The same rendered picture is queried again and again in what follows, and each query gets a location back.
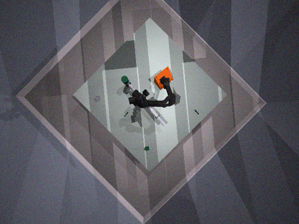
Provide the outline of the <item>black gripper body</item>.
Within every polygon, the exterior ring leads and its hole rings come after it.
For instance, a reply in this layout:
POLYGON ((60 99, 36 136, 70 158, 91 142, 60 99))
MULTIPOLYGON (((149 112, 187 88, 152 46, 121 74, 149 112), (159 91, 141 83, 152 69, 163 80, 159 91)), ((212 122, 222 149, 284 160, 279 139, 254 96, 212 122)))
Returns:
POLYGON ((149 95, 149 92, 148 92, 147 90, 144 90, 142 95, 143 95, 143 96, 144 96, 144 95, 148 96, 148 95, 149 95))

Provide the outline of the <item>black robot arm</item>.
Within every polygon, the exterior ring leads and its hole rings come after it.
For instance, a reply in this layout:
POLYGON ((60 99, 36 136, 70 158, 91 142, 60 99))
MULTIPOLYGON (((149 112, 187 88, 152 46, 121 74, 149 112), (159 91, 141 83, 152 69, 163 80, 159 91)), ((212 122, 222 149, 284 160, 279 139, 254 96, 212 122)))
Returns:
POLYGON ((163 84, 163 88, 166 89, 168 96, 163 101, 155 101, 155 100, 147 100, 146 96, 142 96, 138 90, 135 90, 132 93, 133 97, 128 98, 130 104, 136 103, 136 105, 140 108, 146 108, 148 106, 152 107, 167 107, 176 103, 176 95, 172 93, 170 88, 170 78, 165 78, 163 76, 160 79, 161 84, 163 84), (167 102, 169 103, 167 104, 167 102))

